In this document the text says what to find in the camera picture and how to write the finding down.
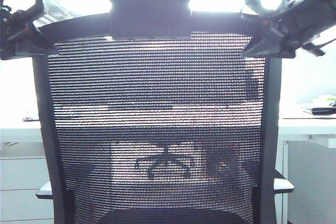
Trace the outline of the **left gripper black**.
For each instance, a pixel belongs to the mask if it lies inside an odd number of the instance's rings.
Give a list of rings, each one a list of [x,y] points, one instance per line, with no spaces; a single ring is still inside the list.
[[[14,60],[58,53],[58,48],[32,22],[45,14],[43,0],[36,0],[27,10],[12,13],[1,7],[1,60]]]

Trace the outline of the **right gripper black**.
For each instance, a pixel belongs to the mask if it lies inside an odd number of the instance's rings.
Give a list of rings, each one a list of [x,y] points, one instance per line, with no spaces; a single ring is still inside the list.
[[[288,0],[244,0],[240,10],[243,17],[270,17],[281,13]],[[312,41],[326,30],[326,14],[321,9],[293,8],[269,21],[263,34],[254,36],[242,50],[242,57],[294,58],[303,48],[315,56],[323,56],[322,45]]]

